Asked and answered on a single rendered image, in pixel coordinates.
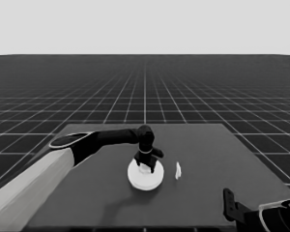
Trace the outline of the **large thick white disc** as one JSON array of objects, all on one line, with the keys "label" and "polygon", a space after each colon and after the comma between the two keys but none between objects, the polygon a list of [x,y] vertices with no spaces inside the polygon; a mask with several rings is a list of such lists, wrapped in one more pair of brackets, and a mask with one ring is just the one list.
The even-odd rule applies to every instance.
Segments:
[{"label": "large thick white disc", "polygon": [[133,159],[128,166],[128,179],[131,185],[140,190],[153,190],[157,188],[163,180],[164,168],[160,161],[156,162],[154,172],[143,163],[137,165]]}]

